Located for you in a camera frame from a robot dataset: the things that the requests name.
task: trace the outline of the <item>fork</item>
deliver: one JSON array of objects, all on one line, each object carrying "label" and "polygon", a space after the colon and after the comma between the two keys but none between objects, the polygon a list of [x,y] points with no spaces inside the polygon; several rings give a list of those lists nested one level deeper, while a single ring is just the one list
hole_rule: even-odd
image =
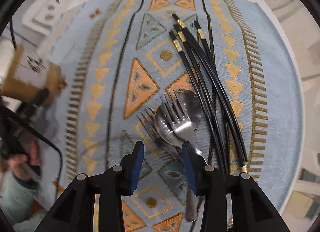
[{"label": "fork", "polygon": [[164,101],[163,97],[160,96],[161,102],[164,105],[161,106],[164,118],[177,137],[179,137],[182,140],[189,141],[191,145],[195,148],[196,153],[198,155],[203,156],[201,151],[195,146],[193,139],[192,121],[188,115],[188,112],[185,109],[183,103],[179,100],[177,92],[175,90],[173,90],[173,92],[177,100],[175,100],[172,97],[170,92],[169,94],[172,99],[174,108],[172,107],[171,101],[166,93],[164,93],[166,102]]},{"label": "fork", "polygon": [[[157,133],[155,129],[155,111],[150,108],[151,112],[148,112],[148,110],[144,109],[147,115],[149,116],[150,120],[142,113],[140,114],[143,116],[143,120],[138,116],[142,126],[146,130],[147,134],[150,136],[150,138],[154,141],[156,146],[161,149],[162,151],[170,153],[173,158],[183,167],[183,161],[181,156],[178,154],[176,147],[171,145],[170,143],[167,143],[165,140],[163,140],[159,134]],[[188,190],[187,190],[187,197],[186,197],[186,213],[185,213],[185,219],[188,222],[195,221],[197,217],[197,207],[196,207],[196,196],[193,194],[189,184],[188,184]]]}]

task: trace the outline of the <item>silver spoon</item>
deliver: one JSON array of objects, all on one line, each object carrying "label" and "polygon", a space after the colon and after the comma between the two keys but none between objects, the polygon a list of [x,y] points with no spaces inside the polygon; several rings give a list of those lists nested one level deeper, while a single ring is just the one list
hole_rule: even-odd
[{"label": "silver spoon", "polygon": [[[197,128],[201,121],[201,115],[202,115],[202,109],[200,105],[199,98],[195,93],[193,93],[190,90],[186,90],[183,93],[179,94],[179,99],[185,106],[189,117],[192,121],[193,128]],[[156,117],[155,117],[155,125],[156,130],[160,137],[164,139],[166,142],[172,144],[173,146],[182,148],[182,144],[184,140],[178,138],[174,132],[171,130],[169,126],[167,126],[167,123],[165,121],[165,117],[163,115],[163,110],[161,108],[158,108],[156,111]]]}]

